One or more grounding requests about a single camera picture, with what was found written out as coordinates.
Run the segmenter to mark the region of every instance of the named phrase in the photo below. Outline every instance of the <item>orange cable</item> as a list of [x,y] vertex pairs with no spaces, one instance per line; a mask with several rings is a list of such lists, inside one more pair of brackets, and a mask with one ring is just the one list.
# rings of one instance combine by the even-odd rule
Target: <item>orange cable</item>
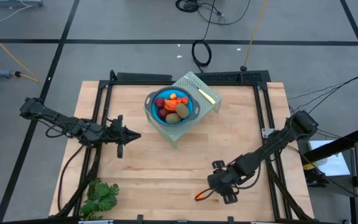
[[31,74],[34,78],[31,78],[31,80],[36,81],[36,82],[40,82],[40,80],[38,79],[37,76],[35,76],[26,66],[24,66],[18,59],[15,58],[15,56],[13,56],[10,51],[8,51],[8,49],[3,46],[3,44],[0,43],[0,46],[2,47],[2,49],[4,49],[6,51],[7,54],[9,54],[9,56],[11,56],[11,58],[13,58],[13,60],[15,60],[15,62],[17,62],[21,67],[23,67],[29,74]]

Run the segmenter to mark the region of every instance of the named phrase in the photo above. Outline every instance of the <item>green plant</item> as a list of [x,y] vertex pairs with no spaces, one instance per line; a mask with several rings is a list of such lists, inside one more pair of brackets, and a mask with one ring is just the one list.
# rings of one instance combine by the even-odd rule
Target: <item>green plant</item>
[[119,193],[117,184],[109,186],[107,183],[97,178],[89,183],[84,205],[81,207],[80,213],[85,217],[85,220],[100,220],[103,217],[97,217],[96,212],[103,212],[112,209],[117,205],[116,196]]

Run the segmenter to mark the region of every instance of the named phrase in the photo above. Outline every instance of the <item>yellow cable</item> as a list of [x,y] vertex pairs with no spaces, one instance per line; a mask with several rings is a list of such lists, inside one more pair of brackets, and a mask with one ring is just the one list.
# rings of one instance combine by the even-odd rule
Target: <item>yellow cable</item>
[[15,56],[13,56],[7,48],[5,48],[5,46],[3,46],[3,44],[0,43],[0,46],[2,47],[2,49],[4,49],[6,51],[7,54],[9,54],[9,56],[11,56],[11,58],[13,58],[13,60],[15,60],[15,62],[17,62],[21,67],[23,67],[29,74],[31,74],[33,77],[35,78],[31,78],[32,80],[36,81],[36,82],[40,82],[40,80],[26,67],[24,66],[18,59],[15,58]]
[[35,79],[35,78],[33,78],[33,77],[30,77],[30,76],[28,76],[28,75],[24,75],[24,74],[21,74],[21,73],[20,73],[20,76],[21,76],[21,77],[24,77],[24,78],[31,79],[31,80],[36,81],[36,82],[39,82],[39,80],[37,80],[37,79]]
[[247,57],[246,57],[246,60],[244,62],[244,66],[247,65],[247,62],[248,62],[248,58],[249,56],[251,55],[251,45],[252,45],[252,41],[254,40],[254,35],[258,29],[258,26],[262,20],[262,18],[264,17],[264,14],[265,14],[265,10],[266,10],[266,6],[267,6],[267,0],[265,0],[265,3],[264,3],[264,6],[259,14],[259,18],[256,22],[256,25],[255,25],[255,28],[254,28],[254,31],[252,31],[252,35],[251,35],[251,40],[249,41],[249,46],[248,46],[248,52],[247,52]]

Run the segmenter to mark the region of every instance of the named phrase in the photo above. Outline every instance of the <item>orange object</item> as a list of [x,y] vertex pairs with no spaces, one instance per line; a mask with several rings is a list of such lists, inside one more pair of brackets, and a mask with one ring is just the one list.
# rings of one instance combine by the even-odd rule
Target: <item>orange object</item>
[[187,105],[189,103],[189,99],[187,97],[177,98],[177,103],[183,103],[184,105]]
[[202,199],[204,197],[205,197],[204,194],[200,194],[199,196],[197,196],[197,199]]
[[166,100],[164,99],[164,108],[170,113],[176,113],[177,104],[183,103],[187,105],[189,103],[189,99],[187,97],[176,98],[175,100]]
[[177,107],[177,101],[176,100],[164,100],[164,108],[171,113],[176,112],[175,109]]
[[174,93],[172,93],[172,94],[169,96],[169,98],[170,98],[171,100],[175,100],[175,99],[177,98],[177,95],[174,94]]
[[181,99],[181,103],[183,103],[184,105],[187,105],[189,103],[189,99],[187,97],[183,97]]

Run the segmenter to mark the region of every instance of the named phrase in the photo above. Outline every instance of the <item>kiwi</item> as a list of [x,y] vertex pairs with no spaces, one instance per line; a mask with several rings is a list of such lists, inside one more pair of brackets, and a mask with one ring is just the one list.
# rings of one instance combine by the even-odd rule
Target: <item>kiwi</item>
[[187,118],[190,114],[189,109],[183,103],[177,104],[177,107],[175,108],[175,110],[177,111],[179,117],[181,117],[182,119]]
[[180,121],[181,119],[177,113],[168,114],[165,117],[165,122],[167,122],[167,124],[177,124]]

